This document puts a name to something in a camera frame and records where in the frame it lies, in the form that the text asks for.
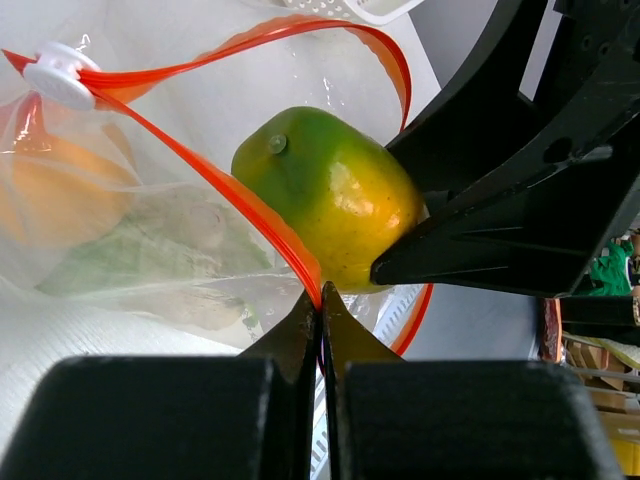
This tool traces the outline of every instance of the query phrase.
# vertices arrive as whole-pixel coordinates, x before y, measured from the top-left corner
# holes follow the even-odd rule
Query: green and yellow fruit
[[[387,150],[316,108],[285,110],[238,148],[231,173],[280,214],[342,293],[368,293],[371,264],[425,206]]]

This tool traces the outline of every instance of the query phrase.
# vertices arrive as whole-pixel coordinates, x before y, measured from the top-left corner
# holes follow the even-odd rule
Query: plastic bag
[[[52,7],[33,3],[23,8],[28,34],[11,22],[0,32],[11,62],[0,67],[0,275],[239,348],[288,313],[300,279],[318,306],[314,259],[223,172],[249,134],[293,105],[327,109],[387,141],[410,102],[397,46],[369,27],[251,2],[65,0],[56,9],[73,13],[60,23]],[[153,24],[150,9],[161,12]],[[292,36],[316,28],[331,30]],[[71,110],[15,72],[49,40],[104,72],[155,70],[82,70],[97,108]],[[199,63],[161,68],[192,59]],[[341,90],[354,82],[361,98]],[[372,328],[389,295],[346,301]]]

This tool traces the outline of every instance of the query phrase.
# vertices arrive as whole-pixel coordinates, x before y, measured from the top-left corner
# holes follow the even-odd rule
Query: orange fruit
[[[4,236],[28,246],[73,247],[102,237],[129,211],[133,194],[122,190],[137,185],[133,155],[115,125],[105,125],[91,144],[98,152],[115,149],[128,166],[49,134],[37,95],[18,106],[14,139],[0,165]]]

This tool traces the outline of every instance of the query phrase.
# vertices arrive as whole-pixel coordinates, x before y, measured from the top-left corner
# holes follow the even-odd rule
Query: fruit stem
[[[274,155],[281,153],[287,146],[287,137],[282,134],[274,135],[269,139],[269,151]]]

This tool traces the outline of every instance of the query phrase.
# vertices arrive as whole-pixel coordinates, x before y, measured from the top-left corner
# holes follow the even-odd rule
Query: white plastic clip
[[[75,110],[91,110],[96,99],[78,81],[78,70],[100,71],[89,57],[58,42],[47,42],[36,52],[36,63],[22,72],[24,79],[41,95]]]

